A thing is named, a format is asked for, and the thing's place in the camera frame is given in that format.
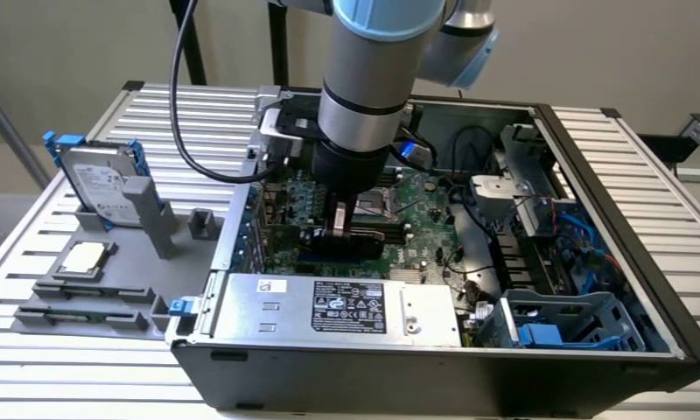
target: circuit board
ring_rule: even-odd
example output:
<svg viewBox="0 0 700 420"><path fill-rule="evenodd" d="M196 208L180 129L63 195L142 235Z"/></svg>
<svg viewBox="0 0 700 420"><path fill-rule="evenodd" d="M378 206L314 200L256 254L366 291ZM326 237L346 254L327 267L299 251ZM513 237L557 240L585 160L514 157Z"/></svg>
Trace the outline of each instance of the circuit board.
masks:
<svg viewBox="0 0 700 420"><path fill-rule="evenodd" d="M415 270L427 284L447 283L445 267L437 264L437 251L449 256L459 243L453 220L447 218L447 189L438 185L435 176L398 171L394 185L359 196L354 222L406 226L406 243L387 244L378 260L316 262L304 258L299 231L319 224L326 190L311 174L299 171L283 183L280 191L287 196L288 210L283 211L283 217L268 218L274 223L266 227L267 273L390 279L395 277L393 270Z"/></svg>

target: white label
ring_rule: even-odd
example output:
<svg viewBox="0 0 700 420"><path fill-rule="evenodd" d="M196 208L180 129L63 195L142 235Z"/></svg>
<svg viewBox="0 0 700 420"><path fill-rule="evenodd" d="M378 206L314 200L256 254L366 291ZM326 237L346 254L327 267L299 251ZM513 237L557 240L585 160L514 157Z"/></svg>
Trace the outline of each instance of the white label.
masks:
<svg viewBox="0 0 700 420"><path fill-rule="evenodd" d="M122 193L126 179L108 166L76 164L72 169L79 174L82 188L91 200L96 213L112 223L139 225L136 208Z"/></svg>
<svg viewBox="0 0 700 420"><path fill-rule="evenodd" d="M288 281L263 278L256 284L256 291L260 293L286 293L288 291Z"/></svg>

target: robotic arm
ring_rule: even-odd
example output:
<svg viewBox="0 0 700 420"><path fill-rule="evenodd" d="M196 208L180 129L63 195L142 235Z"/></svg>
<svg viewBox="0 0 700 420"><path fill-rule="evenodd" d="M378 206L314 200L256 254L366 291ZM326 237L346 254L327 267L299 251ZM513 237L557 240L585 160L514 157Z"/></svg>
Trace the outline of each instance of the robotic arm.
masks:
<svg viewBox="0 0 700 420"><path fill-rule="evenodd" d="M334 15L314 176L340 199L371 189L415 79L470 88L498 39L491 0L271 0Z"/></svg>

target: sticker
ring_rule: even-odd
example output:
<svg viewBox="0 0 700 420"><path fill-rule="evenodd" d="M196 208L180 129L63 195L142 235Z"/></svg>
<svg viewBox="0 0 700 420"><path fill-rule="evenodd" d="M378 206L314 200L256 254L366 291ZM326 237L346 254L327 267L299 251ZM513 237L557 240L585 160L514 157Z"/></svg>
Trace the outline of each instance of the sticker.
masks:
<svg viewBox="0 0 700 420"><path fill-rule="evenodd" d="M122 193L126 186L122 174L108 166L94 164L75 164L72 169L79 175L80 187L96 213L112 223L139 225L140 216L135 205Z"/></svg>
<svg viewBox="0 0 700 420"><path fill-rule="evenodd" d="M387 333L383 283L314 282L312 328L320 333Z"/></svg>
<svg viewBox="0 0 700 420"><path fill-rule="evenodd" d="M286 293L288 291L288 281L263 278L256 283L256 291L260 293Z"/></svg>

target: gray parts tray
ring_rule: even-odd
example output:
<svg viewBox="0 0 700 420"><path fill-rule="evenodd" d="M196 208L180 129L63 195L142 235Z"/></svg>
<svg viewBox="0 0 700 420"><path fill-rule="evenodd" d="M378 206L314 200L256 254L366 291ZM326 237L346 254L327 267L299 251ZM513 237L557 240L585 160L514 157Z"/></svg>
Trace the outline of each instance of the gray parts tray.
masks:
<svg viewBox="0 0 700 420"><path fill-rule="evenodd" d="M188 216L176 216L176 221L175 250L168 260L159 258L140 228L115 227L108 232L80 228L50 274L36 282L32 298L19 306L12 330L162 340L168 306L182 296L202 293L218 245L212 238L192 239ZM219 232L223 219L215 218L215 223ZM63 264L82 242L103 242L112 252L102 259L98 276L78 274L72 278Z"/></svg>

